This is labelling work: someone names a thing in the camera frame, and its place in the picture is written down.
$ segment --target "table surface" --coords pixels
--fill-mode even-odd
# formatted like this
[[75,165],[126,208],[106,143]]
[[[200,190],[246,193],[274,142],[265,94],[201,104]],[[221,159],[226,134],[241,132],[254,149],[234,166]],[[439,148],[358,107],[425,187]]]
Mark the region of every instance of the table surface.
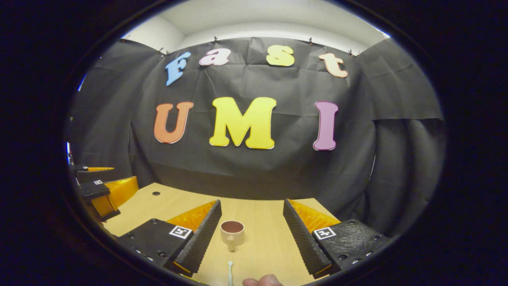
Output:
[[[121,236],[151,218],[168,220],[190,209],[219,199],[222,217],[245,225],[245,242],[229,252],[217,226],[203,257],[199,271],[192,276],[210,286],[228,285],[228,261],[233,261],[234,286],[241,286],[246,278],[259,279],[275,274],[283,285],[303,285],[315,281],[308,274],[300,252],[283,215],[282,200],[258,201],[217,197],[183,191],[153,183],[141,188],[119,207],[121,214],[104,223],[110,233]],[[334,217],[314,198],[297,199],[306,206]]]

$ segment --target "brown liquid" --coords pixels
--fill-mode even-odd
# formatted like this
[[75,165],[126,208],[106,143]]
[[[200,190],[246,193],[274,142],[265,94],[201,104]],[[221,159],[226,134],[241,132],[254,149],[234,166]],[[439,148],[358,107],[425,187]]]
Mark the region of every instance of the brown liquid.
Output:
[[234,234],[242,231],[243,225],[236,221],[225,221],[220,225],[220,228],[222,228],[225,232]]

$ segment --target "purple letter i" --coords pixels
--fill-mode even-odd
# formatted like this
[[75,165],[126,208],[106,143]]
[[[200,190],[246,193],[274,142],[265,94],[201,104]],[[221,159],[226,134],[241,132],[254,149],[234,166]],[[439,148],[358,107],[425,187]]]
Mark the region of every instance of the purple letter i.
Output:
[[339,108],[337,105],[328,101],[318,101],[315,106],[319,110],[319,133],[313,145],[314,149],[333,150],[335,148],[333,125],[335,122],[335,113]]

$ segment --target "ceiling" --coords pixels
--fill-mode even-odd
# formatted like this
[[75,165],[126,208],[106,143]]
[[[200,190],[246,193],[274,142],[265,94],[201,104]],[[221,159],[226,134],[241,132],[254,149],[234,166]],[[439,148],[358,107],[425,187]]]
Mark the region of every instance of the ceiling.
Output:
[[283,22],[320,28],[366,46],[384,39],[364,20],[324,0],[188,0],[160,17],[184,35],[246,22]]

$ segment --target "orange letter u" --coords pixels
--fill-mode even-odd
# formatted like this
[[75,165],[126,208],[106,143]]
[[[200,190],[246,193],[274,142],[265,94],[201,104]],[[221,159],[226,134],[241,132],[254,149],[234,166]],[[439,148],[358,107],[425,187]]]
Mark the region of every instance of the orange letter u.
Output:
[[166,120],[168,119],[168,113],[173,108],[173,105],[171,103],[164,103],[157,106],[157,116],[155,117],[155,125],[153,127],[153,135],[155,135],[155,138],[159,142],[169,144],[179,141],[185,131],[189,109],[193,106],[194,104],[192,102],[180,102],[176,105],[176,109],[178,109],[178,118],[173,132],[166,131]]

